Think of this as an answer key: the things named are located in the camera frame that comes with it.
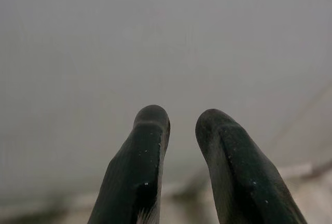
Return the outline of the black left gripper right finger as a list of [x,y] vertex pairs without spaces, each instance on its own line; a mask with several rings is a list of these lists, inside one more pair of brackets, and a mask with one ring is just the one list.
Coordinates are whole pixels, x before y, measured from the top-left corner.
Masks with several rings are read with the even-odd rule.
[[240,124],[208,109],[195,132],[220,223],[306,223],[277,168]]

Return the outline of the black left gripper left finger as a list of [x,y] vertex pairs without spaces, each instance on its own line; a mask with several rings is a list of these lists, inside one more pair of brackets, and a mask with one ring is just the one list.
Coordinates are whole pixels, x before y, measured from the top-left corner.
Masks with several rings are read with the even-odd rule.
[[170,126],[167,112],[158,105],[138,112],[107,167],[89,223],[159,223]]

